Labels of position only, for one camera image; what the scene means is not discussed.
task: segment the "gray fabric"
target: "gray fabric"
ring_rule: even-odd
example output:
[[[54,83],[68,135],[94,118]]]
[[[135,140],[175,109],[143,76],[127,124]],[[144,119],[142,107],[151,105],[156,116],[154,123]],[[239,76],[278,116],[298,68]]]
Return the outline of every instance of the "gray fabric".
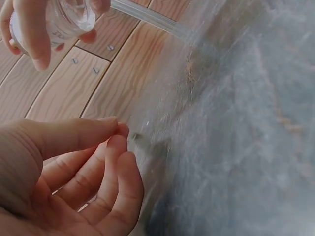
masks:
[[[181,24],[129,122],[168,143],[135,148],[171,176],[148,235],[314,235],[315,1],[193,0]]]

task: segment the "finger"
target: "finger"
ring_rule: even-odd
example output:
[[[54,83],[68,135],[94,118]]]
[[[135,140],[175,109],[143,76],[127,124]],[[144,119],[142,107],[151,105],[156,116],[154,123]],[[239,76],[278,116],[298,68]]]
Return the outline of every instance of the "finger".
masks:
[[[50,63],[50,39],[46,29],[47,0],[19,0],[13,2],[19,16],[23,46],[37,70],[45,70]]]
[[[64,48],[64,43],[55,48],[56,52],[60,52]]]
[[[115,117],[102,120],[68,119],[57,122],[35,122],[24,119],[9,126],[28,140],[29,146],[40,153],[41,161],[64,153],[85,150],[98,145],[117,130]]]
[[[144,188],[133,153],[125,152],[121,155],[117,172],[117,199],[112,211],[96,225],[104,235],[128,235],[138,221],[143,200]]]
[[[103,14],[110,8],[110,0],[90,0],[90,3],[96,14]]]
[[[4,2],[4,5],[0,12],[0,29],[3,37],[3,41],[7,48],[15,55],[21,53],[18,48],[14,48],[10,44],[10,40],[12,39],[10,33],[10,18],[13,13],[13,0],[7,0]]]
[[[128,138],[129,128],[125,123],[118,122],[118,128],[116,134],[123,135],[125,138]]]
[[[72,209],[78,210],[97,193],[104,176],[105,155],[106,143],[102,143],[73,179],[56,193]]]
[[[81,215],[90,223],[96,224],[113,208],[118,194],[118,177],[116,165],[118,158],[127,152],[127,139],[114,135],[108,140],[106,148],[105,174],[97,197],[81,211]]]
[[[88,33],[85,33],[79,37],[84,43],[94,43],[96,40],[97,32],[95,29],[91,30]]]
[[[95,152],[96,147],[59,156],[43,168],[42,177],[51,192],[68,183]]]

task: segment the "knuckle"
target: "knuckle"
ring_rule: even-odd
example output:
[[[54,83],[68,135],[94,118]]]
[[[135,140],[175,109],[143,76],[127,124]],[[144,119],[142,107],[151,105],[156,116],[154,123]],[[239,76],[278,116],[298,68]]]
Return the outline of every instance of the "knuckle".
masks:
[[[64,173],[71,175],[73,173],[73,171],[71,170],[71,168],[68,166],[68,164],[60,157],[58,157],[56,159],[56,164],[57,166],[64,171]]]
[[[74,176],[74,181],[82,189],[87,189],[89,192],[93,192],[95,187],[94,185],[81,173],[77,172]]]
[[[94,203],[100,207],[101,209],[104,210],[104,212],[110,213],[113,209],[113,206],[111,204],[109,204],[104,198],[101,197],[97,197],[94,200]]]
[[[124,225],[126,228],[133,228],[137,224],[138,218],[134,217],[134,215],[130,215],[129,213],[122,213],[118,210],[112,210],[111,216]]]

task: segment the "small screw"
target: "small screw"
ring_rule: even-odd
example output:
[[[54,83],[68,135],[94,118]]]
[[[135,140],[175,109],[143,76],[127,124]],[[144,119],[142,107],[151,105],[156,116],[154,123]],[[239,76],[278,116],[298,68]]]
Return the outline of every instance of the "small screw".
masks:
[[[93,67],[93,71],[94,71],[95,74],[98,74],[98,73],[99,73],[99,69],[97,69],[97,68],[95,68],[95,67]]]
[[[107,49],[108,49],[109,51],[112,51],[112,50],[114,50],[115,48],[114,48],[114,46],[112,46],[112,45],[108,45],[108,46],[107,46]]]
[[[72,62],[73,62],[74,64],[77,64],[77,63],[78,63],[78,59],[77,59],[77,58],[72,58]]]

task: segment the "wood grain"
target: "wood grain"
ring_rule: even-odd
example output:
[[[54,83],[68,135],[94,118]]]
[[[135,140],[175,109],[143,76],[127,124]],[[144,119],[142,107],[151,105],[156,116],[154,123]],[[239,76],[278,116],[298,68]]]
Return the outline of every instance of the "wood grain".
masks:
[[[151,2],[151,0],[131,0],[131,1],[145,7],[148,7]]]
[[[168,34],[140,23],[97,87],[82,117],[117,116],[127,121],[139,93],[159,61]]]
[[[0,86],[0,123],[24,118],[49,76],[74,43],[69,42],[63,51],[53,53],[50,66],[44,72],[38,72],[28,56],[21,57]]]
[[[137,19],[111,8],[97,20],[96,41],[93,44],[79,41],[77,46],[112,61],[138,22]],[[112,51],[108,49],[109,45],[114,47]]]
[[[72,48],[51,75],[26,118],[54,121],[80,117],[108,65],[104,59]]]
[[[178,21],[191,0],[152,0],[150,9]]]
[[[0,42],[0,84],[20,57],[12,54],[3,41]]]

